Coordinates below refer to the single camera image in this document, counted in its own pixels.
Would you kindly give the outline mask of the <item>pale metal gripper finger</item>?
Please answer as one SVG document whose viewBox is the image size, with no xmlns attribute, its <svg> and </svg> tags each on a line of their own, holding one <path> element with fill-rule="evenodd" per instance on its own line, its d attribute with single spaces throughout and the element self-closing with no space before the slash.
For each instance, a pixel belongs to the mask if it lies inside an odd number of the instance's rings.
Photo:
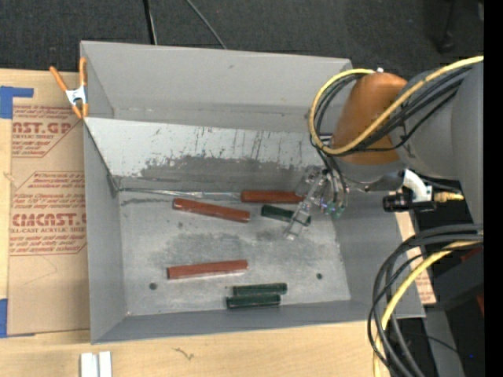
<svg viewBox="0 0 503 377">
<path fill-rule="evenodd" d="M 302 232 L 304 223 L 307 219 L 307 210 L 304 206 L 299 206 L 292 216 L 292 220 L 285 228 L 285 237 L 294 240 Z"/>
<path fill-rule="evenodd" d="M 305 226 L 309 226 L 310 221 L 310 212 L 305 209 L 299 209 L 295 216 L 295 235 L 298 236 Z"/>
</svg>

